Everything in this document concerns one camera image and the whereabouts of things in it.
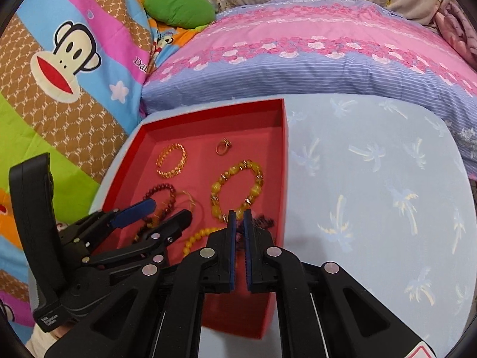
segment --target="silver screw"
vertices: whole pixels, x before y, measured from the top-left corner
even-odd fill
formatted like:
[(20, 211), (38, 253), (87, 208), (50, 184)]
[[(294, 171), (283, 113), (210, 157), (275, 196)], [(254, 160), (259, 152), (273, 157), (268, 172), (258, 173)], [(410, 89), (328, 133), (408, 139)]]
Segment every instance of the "silver screw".
[(152, 276), (156, 274), (157, 266), (152, 264), (147, 264), (143, 267), (143, 275), (145, 276)]
[(164, 256), (162, 254), (157, 254), (152, 258), (152, 261), (159, 264), (164, 261)]
[(215, 250), (212, 248), (204, 248), (200, 250), (199, 254), (201, 255), (201, 257), (211, 258), (214, 256)]
[(272, 246), (271, 248), (268, 248), (267, 249), (267, 254), (270, 256), (270, 257), (278, 257), (281, 255), (281, 249), (280, 248), (277, 248), (275, 246)]
[(340, 267), (338, 266), (338, 264), (335, 263), (326, 263), (325, 271), (330, 274), (337, 274), (340, 271)]

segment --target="pink and blue bedding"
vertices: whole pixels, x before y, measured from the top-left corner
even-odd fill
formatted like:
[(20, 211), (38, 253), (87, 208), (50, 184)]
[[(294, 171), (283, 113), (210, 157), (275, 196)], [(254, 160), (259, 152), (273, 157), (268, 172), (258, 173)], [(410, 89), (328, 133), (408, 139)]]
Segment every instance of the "pink and blue bedding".
[(223, 12), (149, 77), (142, 100), (151, 113), (278, 93), (373, 94), (423, 106), (445, 121), (477, 179), (477, 73), (436, 32), (364, 0), (275, 0)]

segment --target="gold bracelet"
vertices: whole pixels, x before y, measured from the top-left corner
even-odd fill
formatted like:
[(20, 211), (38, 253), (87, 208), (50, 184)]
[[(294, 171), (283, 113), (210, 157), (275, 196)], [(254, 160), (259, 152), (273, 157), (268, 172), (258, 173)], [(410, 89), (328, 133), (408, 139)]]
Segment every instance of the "gold bracelet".
[[(174, 169), (168, 172), (160, 171), (159, 168), (164, 162), (164, 159), (168, 156), (168, 154), (170, 154), (175, 149), (180, 149), (182, 151), (182, 158), (180, 159), (179, 164)], [(159, 174), (160, 177), (165, 179), (173, 178), (174, 176), (182, 172), (182, 169), (184, 168), (186, 162), (187, 162), (187, 153), (185, 152), (185, 148), (182, 146), (182, 144), (179, 144), (179, 143), (172, 144), (171, 146), (168, 146), (167, 148), (165, 148), (161, 152), (159, 157), (157, 158), (157, 161), (156, 161), (157, 173)]]
[(222, 230), (223, 228), (206, 228), (206, 229), (200, 229), (196, 234), (191, 236), (184, 245), (184, 248), (182, 252), (184, 253), (185, 256), (187, 256), (190, 253), (190, 250), (192, 248), (192, 245), (196, 243), (197, 241), (200, 241), (202, 237), (206, 237), (209, 234), (213, 232), (217, 232), (219, 230)]
[(259, 164), (251, 160), (244, 160), (238, 163), (236, 166), (230, 167), (228, 171), (225, 171), (222, 175), (220, 175), (219, 180), (212, 185), (212, 192), (210, 194), (212, 215), (221, 222), (227, 222), (227, 215), (223, 214), (220, 208), (219, 191), (221, 187), (225, 184), (225, 182), (230, 179), (231, 176), (245, 169), (251, 169), (253, 172), (255, 172), (256, 177), (255, 184), (250, 189), (249, 196), (247, 196), (241, 206), (235, 210), (238, 220), (241, 220), (243, 218), (243, 212), (246, 209), (250, 208), (250, 206), (253, 204), (255, 199), (260, 195), (260, 192), (262, 191), (264, 181), (262, 169)]

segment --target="red and white sticker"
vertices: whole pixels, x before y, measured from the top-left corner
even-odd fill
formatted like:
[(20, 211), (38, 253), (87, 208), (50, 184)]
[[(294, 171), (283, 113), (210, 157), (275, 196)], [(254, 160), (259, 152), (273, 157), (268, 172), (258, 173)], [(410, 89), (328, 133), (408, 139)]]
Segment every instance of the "red and white sticker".
[(436, 356), (425, 342), (421, 342), (405, 358), (436, 358)]

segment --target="monkey ear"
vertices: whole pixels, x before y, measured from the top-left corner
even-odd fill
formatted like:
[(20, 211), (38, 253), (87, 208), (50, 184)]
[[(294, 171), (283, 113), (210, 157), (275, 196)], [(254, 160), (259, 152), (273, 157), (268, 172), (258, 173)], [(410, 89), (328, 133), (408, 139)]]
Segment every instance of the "monkey ear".
[(83, 71), (93, 71), (96, 70), (101, 65), (101, 57), (97, 52), (93, 54), (91, 59), (83, 66), (81, 70)]
[(56, 30), (56, 33), (55, 33), (55, 38), (54, 38), (54, 42), (55, 42), (55, 45), (58, 46), (58, 44), (60, 44), (61, 40), (64, 38), (64, 36), (66, 35), (66, 32), (68, 32), (68, 30), (73, 26), (73, 23), (71, 21), (66, 21), (65, 23), (63, 23), (57, 30)]

